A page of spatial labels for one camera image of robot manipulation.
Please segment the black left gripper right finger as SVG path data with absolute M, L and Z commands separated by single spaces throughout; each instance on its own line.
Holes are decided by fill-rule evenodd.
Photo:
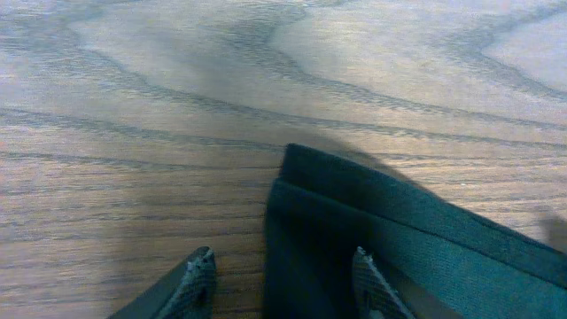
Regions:
M 352 286 L 360 319 L 416 318 L 360 246 L 352 258 Z

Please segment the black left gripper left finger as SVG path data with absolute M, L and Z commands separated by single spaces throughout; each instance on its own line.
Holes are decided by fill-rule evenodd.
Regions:
M 214 250 L 201 246 L 108 319 L 210 319 L 216 286 Z

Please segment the black polo shirt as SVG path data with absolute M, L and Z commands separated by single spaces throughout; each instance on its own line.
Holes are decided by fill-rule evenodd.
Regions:
M 307 146 L 285 149 L 265 237 L 266 318 L 359 318 L 358 246 L 416 318 L 566 315 L 564 253 Z

